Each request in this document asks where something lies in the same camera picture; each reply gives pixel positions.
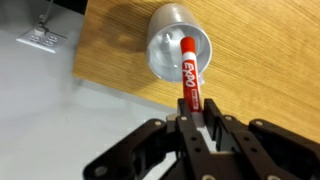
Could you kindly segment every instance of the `wood grain surface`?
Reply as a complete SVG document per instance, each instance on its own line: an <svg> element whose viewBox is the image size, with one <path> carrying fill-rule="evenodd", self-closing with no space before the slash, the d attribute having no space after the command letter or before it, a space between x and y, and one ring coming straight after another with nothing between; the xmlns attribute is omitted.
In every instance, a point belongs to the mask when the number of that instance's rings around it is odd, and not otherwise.
<svg viewBox="0 0 320 180"><path fill-rule="evenodd" d="M145 55L149 19L168 2L89 0L73 74L176 107L182 85L153 75ZM213 45L202 98L244 123L263 118L320 142L320 0L175 2Z"/></svg>

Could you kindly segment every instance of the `cup rim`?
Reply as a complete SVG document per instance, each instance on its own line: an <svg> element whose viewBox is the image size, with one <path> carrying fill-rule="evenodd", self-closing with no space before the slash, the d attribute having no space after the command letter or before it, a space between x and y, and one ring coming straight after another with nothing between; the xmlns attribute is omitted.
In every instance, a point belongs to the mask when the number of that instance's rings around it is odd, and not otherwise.
<svg viewBox="0 0 320 180"><path fill-rule="evenodd" d="M205 38L207 39L207 41L208 41L210 54L209 54L208 60L206 61L206 64L203 66L203 69L202 69L201 71L198 71L199 74L202 74L202 73L204 72L204 70L207 69L207 67L209 66L209 64L210 64L210 62L211 62L211 59L212 59L212 45L211 45L210 38L208 37L207 33L206 33L201 27L195 26L195 25L193 25L193 24L189 24L189 23L187 23L187 22L176 22L176 23L172 23L172 24L170 24L170 25L167 25L167 26L161 28L157 33L155 33L155 34L153 35L153 37L152 37L150 40L148 40L147 60L148 60L148 65L149 65L151 71L153 72L153 74L155 74L158 78L164 79L164 80L166 80L166 81L168 81L168 82L182 82L182 78L181 78L180 80L177 80L177 79L175 79L175 80L169 80L169 79L164 78L164 77L160 76L159 74L155 73L154 68L150 65L150 59L149 59L148 53L149 53L149 49L150 49L150 44L151 44L151 42L155 39L155 37L156 37L157 34L160 34L162 31L164 31L164 30L167 29L167 28L174 27L174 26L177 26L177 25L185 25L185 26L190 26L190 27L193 27L193 28L197 29L198 31L200 31L200 32L204 35L204 37L205 37Z"/></svg>

